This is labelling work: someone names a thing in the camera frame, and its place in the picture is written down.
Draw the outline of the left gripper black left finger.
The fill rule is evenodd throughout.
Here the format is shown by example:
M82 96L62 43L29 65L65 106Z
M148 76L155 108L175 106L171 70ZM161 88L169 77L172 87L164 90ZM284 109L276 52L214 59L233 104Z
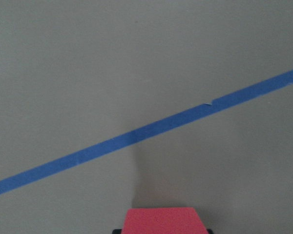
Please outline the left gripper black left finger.
M121 234L122 233L122 230L121 229L114 229L112 231L112 234Z

